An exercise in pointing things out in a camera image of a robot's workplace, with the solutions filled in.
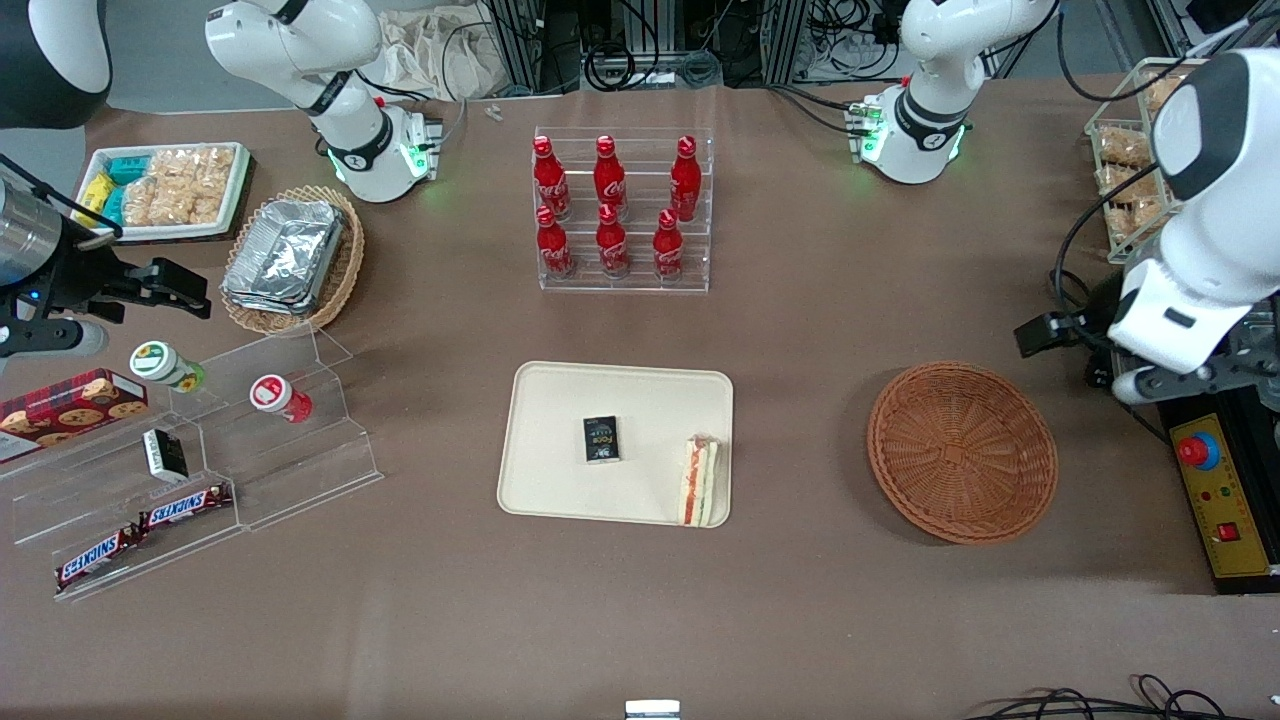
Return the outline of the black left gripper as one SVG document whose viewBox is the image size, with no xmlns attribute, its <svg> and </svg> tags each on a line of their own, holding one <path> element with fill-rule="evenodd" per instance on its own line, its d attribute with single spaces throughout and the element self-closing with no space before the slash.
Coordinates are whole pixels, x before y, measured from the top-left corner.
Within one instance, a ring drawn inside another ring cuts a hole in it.
<svg viewBox="0 0 1280 720">
<path fill-rule="evenodd" d="M 1108 338 L 1102 329 L 1084 325 L 1082 338 L 1076 332 L 1078 319 L 1076 313 L 1043 313 L 1023 323 L 1014 331 L 1020 356 L 1029 359 L 1052 350 L 1084 345 L 1089 350 L 1083 375 L 1085 386 L 1111 391 L 1119 375 L 1139 366 L 1139 357 Z"/>
</svg>

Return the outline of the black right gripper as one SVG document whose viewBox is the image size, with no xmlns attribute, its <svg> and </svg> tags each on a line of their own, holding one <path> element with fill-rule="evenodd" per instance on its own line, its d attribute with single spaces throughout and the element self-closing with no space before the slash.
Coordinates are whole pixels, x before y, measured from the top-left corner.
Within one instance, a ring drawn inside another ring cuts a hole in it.
<svg viewBox="0 0 1280 720">
<path fill-rule="evenodd" d="M 79 250 L 77 242 L 88 237 L 64 215 L 3 218 L 4 346 L 104 346 L 108 337 L 100 324 L 63 314 L 120 323 L 120 304 L 173 307 L 200 320 L 211 316 L 201 274 L 166 258 L 129 266 L 105 247 Z M 111 290 L 118 282 L 120 290 Z"/>
</svg>

